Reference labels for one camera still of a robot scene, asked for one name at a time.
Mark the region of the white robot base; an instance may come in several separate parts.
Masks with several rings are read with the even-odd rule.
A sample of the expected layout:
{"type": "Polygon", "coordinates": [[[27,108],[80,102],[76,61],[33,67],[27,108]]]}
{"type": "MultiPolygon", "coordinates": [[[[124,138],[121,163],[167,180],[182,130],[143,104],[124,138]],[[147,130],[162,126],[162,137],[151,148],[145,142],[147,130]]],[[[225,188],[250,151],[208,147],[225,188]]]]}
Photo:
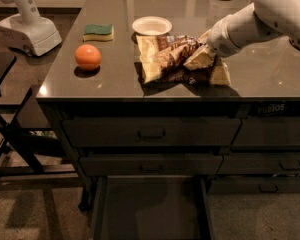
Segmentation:
{"type": "Polygon", "coordinates": [[[10,48],[26,55],[42,56],[62,42],[55,24],[39,13],[35,0],[0,0],[15,3],[18,13],[0,21],[0,30],[10,48]]]}

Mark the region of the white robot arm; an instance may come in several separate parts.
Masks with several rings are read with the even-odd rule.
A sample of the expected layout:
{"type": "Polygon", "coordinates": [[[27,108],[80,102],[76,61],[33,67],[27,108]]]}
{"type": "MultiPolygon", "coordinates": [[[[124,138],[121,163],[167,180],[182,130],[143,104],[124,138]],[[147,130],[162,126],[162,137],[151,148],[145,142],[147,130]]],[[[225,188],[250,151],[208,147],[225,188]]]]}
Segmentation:
{"type": "Polygon", "coordinates": [[[188,70],[211,67],[244,47],[285,35],[300,49],[300,0],[253,0],[216,22],[201,37],[202,45],[186,60],[188,70]]]}

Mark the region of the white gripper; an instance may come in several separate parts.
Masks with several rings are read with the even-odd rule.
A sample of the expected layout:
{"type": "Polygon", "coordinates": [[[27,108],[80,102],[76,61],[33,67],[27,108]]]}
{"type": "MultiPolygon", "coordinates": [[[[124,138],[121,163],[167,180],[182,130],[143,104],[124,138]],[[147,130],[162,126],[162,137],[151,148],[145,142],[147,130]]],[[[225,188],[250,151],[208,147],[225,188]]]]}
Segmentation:
{"type": "Polygon", "coordinates": [[[213,65],[216,54],[220,57],[229,57],[237,54],[240,48],[231,39],[228,26],[231,15],[216,22],[210,30],[199,37],[202,44],[184,63],[188,70],[208,68],[213,65]]]}

